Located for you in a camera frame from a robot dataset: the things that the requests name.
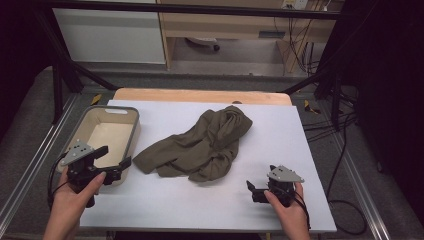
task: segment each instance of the white cabinet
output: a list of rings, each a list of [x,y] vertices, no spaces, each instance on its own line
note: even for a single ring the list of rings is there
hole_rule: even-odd
[[[54,13],[75,61],[165,64],[157,13],[74,9]]]

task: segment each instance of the beige basket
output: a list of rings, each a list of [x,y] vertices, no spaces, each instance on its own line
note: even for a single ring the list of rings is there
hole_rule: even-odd
[[[94,161],[97,168],[118,166],[121,161],[131,157],[140,133],[139,113],[131,107],[93,106],[89,107],[72,137],[68,140],[68,151],[79,140],[87,143],[94,149],[108,146],[109,153]],[[112,185],[121,184],[128,173],[128,168],[122,172],[121,180]]]

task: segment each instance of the power strip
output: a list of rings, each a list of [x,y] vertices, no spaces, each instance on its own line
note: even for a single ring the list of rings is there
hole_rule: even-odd
[[[296,0],[296,3],[293,5],[296,10],[304,10],[308,4],[308,0]]]
[[[306,8],[306,4],[308,4],[308,0],[283,0],[281,8],[304,10]]]

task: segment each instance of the black pole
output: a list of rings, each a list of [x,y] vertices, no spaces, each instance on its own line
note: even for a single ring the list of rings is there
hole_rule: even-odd
[[[101,1],[75,1],[75,0],[38,0],[35,4],[50,8],[107,10],[125,12],[161,12],[185,14],[212,14],[256,17],[279,18],[304,18],[322,20],[349,20],[356,15],[350,13],[304,11],[270,8],[246,8],[229,6],[205,5],[178,5],[178,4],[153,4],[153,3],[128,3],[128,2],[101,2]]]

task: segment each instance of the finger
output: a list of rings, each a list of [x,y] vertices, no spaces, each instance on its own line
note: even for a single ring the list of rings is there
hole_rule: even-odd
[[[283,205],[280,203],[280,200],[278,200],[277,196],[275,196],[272,192],[265,190],[264,191],[265,197],[268,200],[268,202],[271,204],[271,206],[274,208],[274,210],[279,213]]]
[[[296,188],[297,194],[303,199],[303,186],[300,182],[295,182],[294,187]]]
[[[62,175],[60,175],[60,179],[59,179],[59,184],[58,186],[64,184],[66,181],[68,181],[68,166],[66,166],[63,171],[62,171]]]
[[[105,172],[100,173],[78,195],[88,201],[100,189],[105,177]]]

